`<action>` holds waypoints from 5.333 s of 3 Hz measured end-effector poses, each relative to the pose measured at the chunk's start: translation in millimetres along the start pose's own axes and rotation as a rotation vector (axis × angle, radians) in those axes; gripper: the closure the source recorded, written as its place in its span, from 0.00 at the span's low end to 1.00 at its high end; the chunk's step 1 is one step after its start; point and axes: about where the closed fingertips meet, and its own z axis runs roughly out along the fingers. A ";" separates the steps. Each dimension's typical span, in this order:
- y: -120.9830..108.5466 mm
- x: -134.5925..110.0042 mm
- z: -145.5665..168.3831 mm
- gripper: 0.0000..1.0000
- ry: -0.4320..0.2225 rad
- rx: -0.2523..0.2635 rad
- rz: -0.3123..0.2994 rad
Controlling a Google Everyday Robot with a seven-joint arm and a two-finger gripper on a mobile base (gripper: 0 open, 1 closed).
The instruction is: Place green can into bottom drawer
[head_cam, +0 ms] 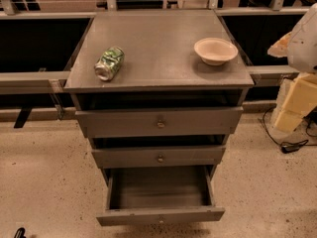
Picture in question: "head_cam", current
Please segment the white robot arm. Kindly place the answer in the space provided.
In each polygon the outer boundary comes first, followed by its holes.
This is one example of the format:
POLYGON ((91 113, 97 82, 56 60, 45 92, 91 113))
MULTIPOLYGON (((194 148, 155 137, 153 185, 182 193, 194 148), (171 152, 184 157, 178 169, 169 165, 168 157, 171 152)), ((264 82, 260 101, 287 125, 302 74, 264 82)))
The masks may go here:
POLYGON ((313 4, 292 31, 276 41, 267 53, 287 58, 288 65, 300 72, 317 72, 317 4, 313 4))

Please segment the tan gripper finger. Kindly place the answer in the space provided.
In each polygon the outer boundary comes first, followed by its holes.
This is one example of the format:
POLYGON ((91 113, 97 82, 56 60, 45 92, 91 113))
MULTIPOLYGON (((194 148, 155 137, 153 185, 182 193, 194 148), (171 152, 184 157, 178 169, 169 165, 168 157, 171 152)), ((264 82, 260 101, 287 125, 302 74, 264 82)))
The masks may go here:
POLYGON ((291 33, 285 34, 267 50, 267 53, 275 58, 285 58, 287 56, 287 47, 290 36, 291 33))

